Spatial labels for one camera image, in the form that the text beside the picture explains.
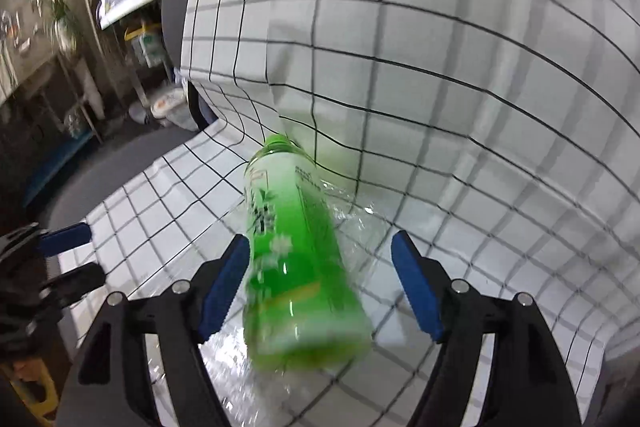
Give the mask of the green plastic bottle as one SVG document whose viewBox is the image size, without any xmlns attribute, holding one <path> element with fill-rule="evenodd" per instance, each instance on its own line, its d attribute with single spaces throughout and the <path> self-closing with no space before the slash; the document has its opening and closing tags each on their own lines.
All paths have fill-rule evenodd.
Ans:
<svg viewBox="0 0 640 427">
<path fill-rule="evenodd" d="M 345 268 L 312 159 L 273 134 L 243 181 L 250 241 L 243 329 L 254 365 L 299 371 L 362 355 L 372 323 Z"/>
</svg>

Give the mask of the white paper bucket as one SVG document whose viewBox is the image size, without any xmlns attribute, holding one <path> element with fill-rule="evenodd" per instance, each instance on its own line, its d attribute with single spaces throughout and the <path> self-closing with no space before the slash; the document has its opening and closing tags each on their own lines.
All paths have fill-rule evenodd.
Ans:
<svg viewBox="0 0 640 427">
<path fill-rule="evenodd" d="M 140 65 L 154 68 L 164 64 L 166 53 L 160 24 L 142 24 L 137 29 L 127 28 L 124 37 Z"/>
</svg>

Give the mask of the white kitchen counter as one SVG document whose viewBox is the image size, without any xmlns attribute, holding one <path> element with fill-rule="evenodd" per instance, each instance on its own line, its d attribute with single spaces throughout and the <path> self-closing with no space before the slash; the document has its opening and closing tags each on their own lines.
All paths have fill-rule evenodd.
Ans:
<svg viewBox="0 0 640 427">
<path fill-rule="evenodd" d="M 156 0 L 119 0 L 100 17 L 100 27 L 102 29 L 109 28 L 127 15 L 142 9 L 145 5 L 154 1 Z"/>
</svg>

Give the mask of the grey office chair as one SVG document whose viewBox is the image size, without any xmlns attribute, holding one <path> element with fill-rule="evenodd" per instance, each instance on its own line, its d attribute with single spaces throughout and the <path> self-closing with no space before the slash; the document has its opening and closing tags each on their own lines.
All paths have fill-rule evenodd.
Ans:
<svg viewBox="0 0 640 427">
<path fill-rule="evenodd" d="M 164 43 L 172 64 L 181 50 L 186 0 L 162 0 Z M 193 138 L 193 131 L 177 127 L 149 129 L 124 124 L 102 145 L 89 145 L 53 179 L 40 205 L 40 222 L 62 228 L 81 220 L 160 156 Z"/>
</svg>

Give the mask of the white grid-pattern cloth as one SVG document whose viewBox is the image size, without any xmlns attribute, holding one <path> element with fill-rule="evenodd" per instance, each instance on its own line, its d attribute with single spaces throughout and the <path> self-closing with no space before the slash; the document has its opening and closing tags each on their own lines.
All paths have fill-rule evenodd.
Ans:
<svg viewBox="0 0 640 427">
<path fill-rule="evenodd" d="M 588 410 L 639 316 L 639 0 L 186 0 L 178 72 L 217 120 L 99 202 L 104 266 L 72 309 L 153 296 L 243 225 L 246 164 L 283 133 L 390 229 L 360 296 L 367 355 L 285 426 L 402 426 L 438 349 L 390 259 L 398 231 L 483 294 L 540 306 Z"/>
</svg>

